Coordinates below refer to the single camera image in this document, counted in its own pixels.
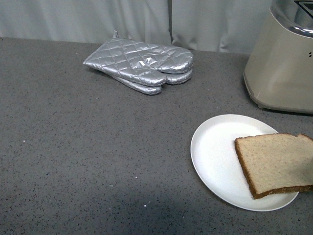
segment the plate rim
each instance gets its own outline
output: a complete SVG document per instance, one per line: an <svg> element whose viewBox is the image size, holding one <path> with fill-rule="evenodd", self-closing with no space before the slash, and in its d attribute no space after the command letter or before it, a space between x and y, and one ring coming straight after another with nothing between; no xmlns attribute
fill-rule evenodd
<svg viewBox="0 0 313 235"><path fill-rule="evenodd" d="M269 127L270 129L273 130L273 133L279 133L277 132L274 128L272 128L271 126L267 125L266 123L258 120L258 119L255 119L255 118L252 118L252 117L248 117L248 116L244 116L244 115L239 115L239 114L224 114L224 115L218 115L218 116L214 116L214 117L211 117L209 119L207 119L206 121L204 121L201 125L198 126L198 128L195 130L193 136L192 136L192 139L191 139L191 143L190 143L190 154L191 154L191 160L192 160L192 163L193 163L193 166L196 170L196 173L198 174L198 176L200 177L200 179L202 180L202 182L206 185L207 188L209 188L209 190L211 192L213 192L217 197L219 197L220 199L222 199L223 201L233 205L233 206L236 206L236 207L239 207L241 209L244 209L244 210L248 210L248 211L255 211L255 212L268 212L268 211L274 211L274 210L278 210L278 209L281 209L287 205L289 205L299 194L299 192L294 192L294 193L290 193L290 194L294 194L294 196L292 197L292 199L290 201L288 201L287 203L279 206L279 207L276 207L276 208L272 208L272 209L254 209L254 208L249 208L249 207L244 207L244 206L241 206L239 204L234 204L230 201L228 201L227 199L221 197L220 195L218 195L214 190L211 189L211 187L207 184L207 182L203 179L203 177L201 176L201 174L198 172L198 167L196 166L195 164L195 160L194 160L194 156L193 156L193 146L195 145L194 142L195 142L195 138L196 138L196 134L202 129L202 127L209 121L212 121L212 119L215 119L215 118L222 118L222 117L237 117L237 118L247 118L247 119L250 119L250 120L253 120L253 121L257 121L258 123L260 123L261 125L265 125L267 127Z"/></svg>

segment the whole wheat bread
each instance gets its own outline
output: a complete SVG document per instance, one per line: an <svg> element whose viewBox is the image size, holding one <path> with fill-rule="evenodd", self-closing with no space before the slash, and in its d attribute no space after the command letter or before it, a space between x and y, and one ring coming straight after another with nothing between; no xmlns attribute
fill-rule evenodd
<svg viewBox="0 0 313 235"><path fill-rule="evenodd" d="M313 190L313 139L299 134L237 138L236 153L254 199Z"/></svg>

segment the countertop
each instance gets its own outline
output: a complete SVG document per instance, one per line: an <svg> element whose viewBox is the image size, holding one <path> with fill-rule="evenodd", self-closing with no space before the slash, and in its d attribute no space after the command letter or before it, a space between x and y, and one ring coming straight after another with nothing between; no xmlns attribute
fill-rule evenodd
<svg viewBox="0 0 313 235"><path fill-rule="evenodd" d="M313 192L248 211L210 191L190 143L239 114L313 137L313 116L260 109L248 55L192 51L192 78L160 94L83 66L99 44L0 41L1 234L311 234Z"/></svg>

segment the white curtain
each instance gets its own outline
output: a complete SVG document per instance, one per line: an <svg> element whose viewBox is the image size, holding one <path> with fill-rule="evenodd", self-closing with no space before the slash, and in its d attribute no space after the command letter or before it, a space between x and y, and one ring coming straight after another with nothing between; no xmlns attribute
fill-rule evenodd
<svg viewBox="0 0 313 235"><path fill-rule="evenodd" d="M251 53L271 0L0 0L0 37Z"/></svg>

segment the quilted oven mitt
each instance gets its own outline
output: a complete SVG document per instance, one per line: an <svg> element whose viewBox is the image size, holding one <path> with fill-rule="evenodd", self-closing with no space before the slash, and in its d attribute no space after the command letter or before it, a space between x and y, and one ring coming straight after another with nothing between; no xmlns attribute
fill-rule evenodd
<svg viewBox="0 0 313 235"><path fill-rule="evenodd" d="M179 84L188 80L193 61L193 54L187 49L120 39L115 32L83 64L115 79L159 87L166 82Z"/></svg>
<svg viewBox="0 0 313 235"><path fill-rule="evenodd" d="M177 85L177 84L181 84L187 80L189 80L191 78L191 74L192 74L192 69L189 70L186 73L182 73L182 74L167 74L167 84L171 84L171 85ZM162 91L162 87L161 86L157 86L157 87L149 87L149 86L145 86L142 84L138 84L135 82L131 82L128 81L126 79L123 79L121 77L118 76L112 76L113 78L115 78L117 81L123 83L124 85L133 88L136 91L145 93L145 94L149 94L149 95L154 95L154 94L159 94Z"/></svg>

